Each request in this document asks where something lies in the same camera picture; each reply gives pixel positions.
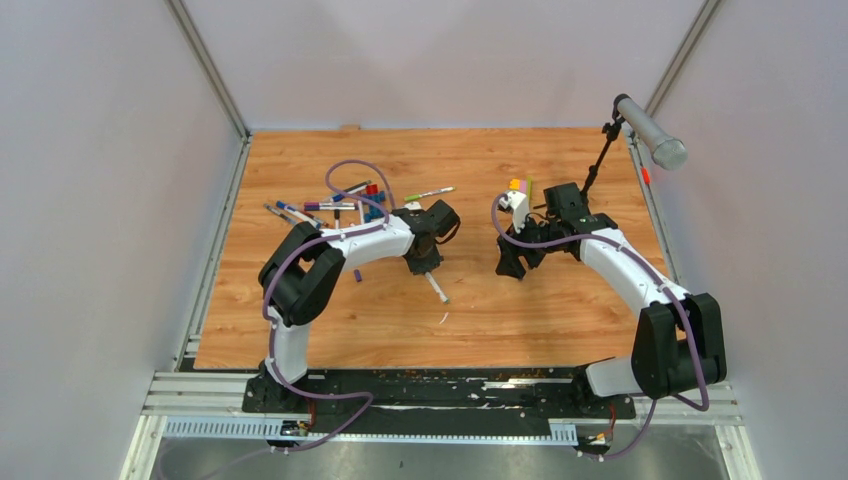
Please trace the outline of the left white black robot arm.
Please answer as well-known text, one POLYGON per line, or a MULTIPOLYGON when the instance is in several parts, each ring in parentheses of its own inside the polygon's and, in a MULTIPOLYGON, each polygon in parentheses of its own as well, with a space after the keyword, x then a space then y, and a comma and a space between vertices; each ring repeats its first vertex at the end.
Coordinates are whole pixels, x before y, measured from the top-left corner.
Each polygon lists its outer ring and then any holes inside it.
POLYGON ((312 393, 303 379, 311 323, 326 309, 341 275, 386 258, 401 258, 413 275, 431 276, 443 261, 438 247, 458 232, 461 219, 446 202, 427 209, 408 206, 383 218, 345 228, 296 225, 260 270, 261 312, 270 323, 262 366, 272 378, 268 400, 283 413, 312 400, 365 399, 369 392, 312 393))

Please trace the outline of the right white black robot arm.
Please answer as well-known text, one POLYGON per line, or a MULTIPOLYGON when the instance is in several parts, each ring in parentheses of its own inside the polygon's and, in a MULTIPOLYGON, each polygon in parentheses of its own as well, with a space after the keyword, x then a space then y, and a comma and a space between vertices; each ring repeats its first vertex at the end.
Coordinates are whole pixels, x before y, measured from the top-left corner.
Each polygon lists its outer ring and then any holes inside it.
POLYGON ((530 207, 528 196, 508 190, 493 201, 491 213, 510 215, 497 224, 497 274, 518 280, 549 255, 564 252, 595 271, 637 319, 628 356, 583 366, 582 382, 571 403, 584 417, 596 417, 611 396, 682 398, 698 390, 694 408, 708 407, 707 388, 725 380, 727 362, 720 306, 708 293, 693 294, 651 265, 603 213, 593 213, 575 183, 544 191, 545 212, 530 207))

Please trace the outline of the white pen body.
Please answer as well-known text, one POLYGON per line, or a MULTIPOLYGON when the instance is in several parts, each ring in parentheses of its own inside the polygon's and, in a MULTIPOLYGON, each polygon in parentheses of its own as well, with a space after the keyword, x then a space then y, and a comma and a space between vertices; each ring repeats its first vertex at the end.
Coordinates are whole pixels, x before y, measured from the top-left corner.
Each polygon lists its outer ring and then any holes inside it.
POLYGON ((450 299, 444 292, 444 290, 441 288, 439 283, 436 281, 435 277, 430 272, 427 272, 425 274, 425 278, 427 279, 433 290, 436 292, 436 294, 439 296, 440 301, 443 304, 448 304, 450 302, 450 299))

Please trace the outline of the green capped white pen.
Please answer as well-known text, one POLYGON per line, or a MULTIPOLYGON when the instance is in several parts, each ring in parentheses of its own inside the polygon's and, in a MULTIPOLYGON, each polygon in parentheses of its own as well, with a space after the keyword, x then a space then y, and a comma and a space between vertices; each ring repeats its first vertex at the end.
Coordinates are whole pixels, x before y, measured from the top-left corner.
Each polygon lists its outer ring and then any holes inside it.
POLYGON ((417 194, 405 196, 403 201, 404 202, 413 202, 413 201, 417 201, 417 200, 427 198, 427 197, 431 197, 431 196, 450 193, 450 192, 453 192, 455 190, 456 190, 456 187, 454 187, 454 186, 443 187, 443 188, 439 188, 439 189, 435 189, 435 190, 431 190, 431 191, 427 191, 427 192, 422 192, 422 193, 417 193, 417 194))

